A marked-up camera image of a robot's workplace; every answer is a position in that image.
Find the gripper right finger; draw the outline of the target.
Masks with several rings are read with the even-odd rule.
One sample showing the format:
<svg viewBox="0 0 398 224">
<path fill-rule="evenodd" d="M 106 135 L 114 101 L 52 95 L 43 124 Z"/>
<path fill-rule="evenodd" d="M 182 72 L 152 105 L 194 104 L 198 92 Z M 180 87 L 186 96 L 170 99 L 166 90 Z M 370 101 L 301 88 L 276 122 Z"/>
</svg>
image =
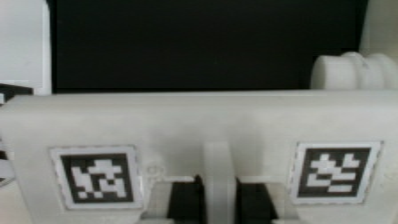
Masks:
<svg viewBox="0 0 398 224">
<path fill-rule="evenodd" d="M 237 181 L 235 224 L 273 224 L 278 218 L 266 184 Z"/>
</svg>

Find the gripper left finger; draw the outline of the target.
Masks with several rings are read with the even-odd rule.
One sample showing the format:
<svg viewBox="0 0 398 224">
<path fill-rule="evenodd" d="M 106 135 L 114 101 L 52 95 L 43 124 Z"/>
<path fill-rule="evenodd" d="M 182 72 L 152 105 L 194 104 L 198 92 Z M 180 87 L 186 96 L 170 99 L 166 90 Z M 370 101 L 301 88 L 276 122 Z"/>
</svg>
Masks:
<svg viewBox="0 0 398 224">
<path fill-rule="evenodd" d="M 207 224 L 205 184 L 200 175 L 189 181 L 155 184 L 143 219 L 170 221 L 173 224 Z"/>
</svg>

